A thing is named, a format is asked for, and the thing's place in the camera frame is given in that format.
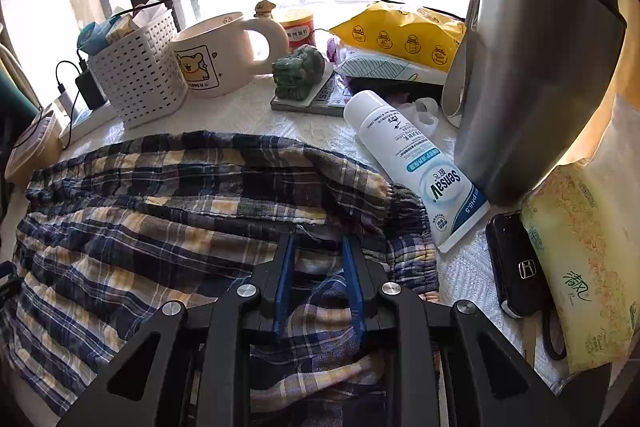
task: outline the small figurine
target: small figurine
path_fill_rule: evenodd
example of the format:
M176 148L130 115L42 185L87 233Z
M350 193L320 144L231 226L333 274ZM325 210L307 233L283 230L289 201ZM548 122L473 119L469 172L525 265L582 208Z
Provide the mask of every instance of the small figurine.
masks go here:
M272 66L276 96L289 100L304 100L324 73L324 57L313 46L304 44Z
M260 1L257 5L255 5L254 17L267 17L267 19L273 19L271 11L275 7L276 5L270 1Z

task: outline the white plastic container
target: white plastic container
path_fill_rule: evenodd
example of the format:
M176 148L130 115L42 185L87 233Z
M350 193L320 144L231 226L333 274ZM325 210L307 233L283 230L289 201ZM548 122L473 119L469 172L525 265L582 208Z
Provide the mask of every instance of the white plastic container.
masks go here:
M489 201L460 169L373 91L354 95L344 119L391 179L422 198L440 251L449 251L489 210Z
M58 135L62 126L52 105L43 111L42 118L34 118L31 125L15 141L22 145L12 150L4 170L7 181L22 190L29 185L34 170L49 167L60 159L62 143Z
M124 127L167 116L184 102L188 88L170 46L176 33L167 10L89 57L89 69Z

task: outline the mug handle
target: mug handle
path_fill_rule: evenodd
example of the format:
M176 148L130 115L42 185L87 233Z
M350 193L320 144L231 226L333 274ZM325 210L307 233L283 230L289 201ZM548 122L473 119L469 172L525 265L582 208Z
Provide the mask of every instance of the mug handle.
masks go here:
M244 31L261 33L269 44L269 56L264 60L252 60L248 65L249 74L270 74L271 65L278 58L289 54L289 38L284 28L273 19L258 17L241 21Z

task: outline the honda logo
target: honda logo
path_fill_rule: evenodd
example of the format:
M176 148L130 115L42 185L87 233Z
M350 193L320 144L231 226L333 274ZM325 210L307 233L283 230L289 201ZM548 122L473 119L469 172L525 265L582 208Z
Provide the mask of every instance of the honda logo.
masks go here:
M528 279L536 274L536 265L533 262L533 259L527 259L526 261L522 261L522 263L518 264L518 270L520 270L520 277Z

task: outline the stainless steel kettle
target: stainless steel kettle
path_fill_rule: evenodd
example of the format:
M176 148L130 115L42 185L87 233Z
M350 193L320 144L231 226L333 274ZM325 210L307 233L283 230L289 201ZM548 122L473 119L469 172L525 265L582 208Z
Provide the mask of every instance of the stainless steel kettle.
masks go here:
M609 86L626 22L616 0L472 0L442 107L462 112L454 162L512 204L562 157Z

